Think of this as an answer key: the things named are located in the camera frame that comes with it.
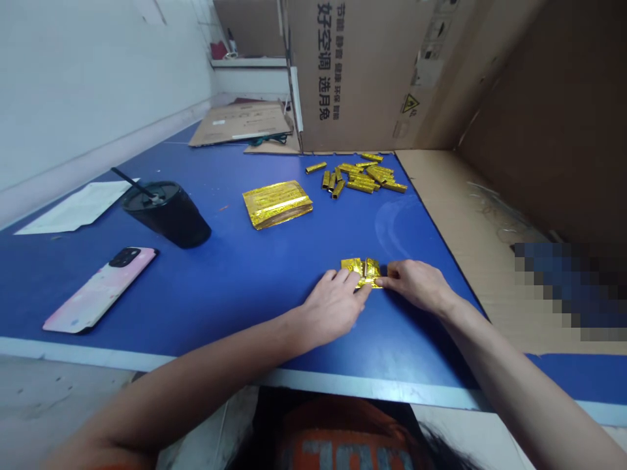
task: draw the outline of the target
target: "warning label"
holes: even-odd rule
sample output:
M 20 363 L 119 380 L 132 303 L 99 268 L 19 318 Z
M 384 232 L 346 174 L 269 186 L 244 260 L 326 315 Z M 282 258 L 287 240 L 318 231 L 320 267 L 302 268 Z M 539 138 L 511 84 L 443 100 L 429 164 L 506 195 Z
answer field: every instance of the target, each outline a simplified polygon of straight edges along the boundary
M 407 98 L 405 98 L 405 104 L 403 105 L 403 113 L 413 110 L 419 104 L 418 100 L 408 93 Z

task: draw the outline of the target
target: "table edge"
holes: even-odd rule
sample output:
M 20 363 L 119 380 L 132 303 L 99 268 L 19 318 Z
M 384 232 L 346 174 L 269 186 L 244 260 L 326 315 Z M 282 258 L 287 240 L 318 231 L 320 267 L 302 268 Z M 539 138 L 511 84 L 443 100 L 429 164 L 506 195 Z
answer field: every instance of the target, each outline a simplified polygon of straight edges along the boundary
M 150 372 L 175 359 L 173 356 L 48 343 L 6 336 L 0 336 L 0 354 L 138 372 Z M 283 368 L 275 369 L 255 381 L 255 384 L 416 405 L 492 411 L 482 391 L 442 385 L 415 384 Z M 627 427 L 627 405 L 581 400 L 577 403 L 599 424 Z

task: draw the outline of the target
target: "black straw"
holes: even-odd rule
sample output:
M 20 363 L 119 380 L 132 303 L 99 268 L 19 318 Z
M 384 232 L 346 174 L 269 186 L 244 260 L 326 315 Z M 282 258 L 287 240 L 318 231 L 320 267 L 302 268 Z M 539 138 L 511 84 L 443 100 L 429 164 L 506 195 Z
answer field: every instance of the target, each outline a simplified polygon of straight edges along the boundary
M 159 196 L 156 194 L 151 193 L 149 190 L 147 190 L 145 187 L 139 185 L 138 183 L 136 183 L 135 181 L 133 181 L 131 178 L 129 178 L 128 176 L 126 176 L 124 173 L 122 173 L 120 170 L 118 170 L 115 166 L 111 168 L 111 171 L 113 171 L 113 173 L 115 173 L 116 175 L 118 175 L 120 178 L 122 178 L 123 180 L 129 182 L 131 185 L 133 185 L 133 187 L 135 189 L 137 189 L 138 191 L 141 191 L 142 193 L 144 193 L 146 196 L 148 196 L 151 200 L 155 200 L 158 199 Z

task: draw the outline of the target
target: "blue table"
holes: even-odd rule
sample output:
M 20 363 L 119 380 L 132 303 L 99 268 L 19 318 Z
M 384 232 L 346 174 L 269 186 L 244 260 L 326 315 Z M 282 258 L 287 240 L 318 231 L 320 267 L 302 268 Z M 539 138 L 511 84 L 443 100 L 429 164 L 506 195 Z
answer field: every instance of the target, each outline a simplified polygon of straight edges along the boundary
M 346 258 L 421 259 L 481 309 L 394 155 L 385 166 L 406 194 L 345 189 L 332 200 L 322 173 L 306 166 L 362 161 L 358 155 L 245 155 L 243 144 L 189 148 L 196 125 L 120 168 L 145 183 L 173 180 L 213 228 L 202 246 L 183 250 L 120 208 L 76 232 L 15 236 L 52 207 L 0 232 L 0 353 L 148 371 L 172 357 L 271 319 L 302 303 L 320 276 Z M 94 181 L 117 180 L 108 172 Z M 313 212 L 256 231 L 242 193 L 297 180 Z M 45 332 L 43 322 L 98 268 L 126 246 L 161 254 L 92 331 Z M 599 422 L 627 425 L 627 358 L 546 355 L 531 359 Z M 453 342 L 428 315 L 375 290 L 347 336 L 296 358 L 262 380 L 385 400 L 467 409 L 485 401 Z

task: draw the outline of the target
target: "tumbler lid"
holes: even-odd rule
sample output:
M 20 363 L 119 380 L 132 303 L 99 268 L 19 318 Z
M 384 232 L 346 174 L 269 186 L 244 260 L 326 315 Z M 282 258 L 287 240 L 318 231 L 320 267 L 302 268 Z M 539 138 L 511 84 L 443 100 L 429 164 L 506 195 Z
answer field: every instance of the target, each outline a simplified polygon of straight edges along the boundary
M 156 194 L 159 197 L 159 200 L 153 202 L 144 193 L 133 188 L 128 196 L 126 196 L 122 201 L 122 207 L 124 210 L 133 212 L 164 206 L 181 190 L 181 187 L 173 181 L 157 181 L 148 183 L 144 187 L 149 192 Z

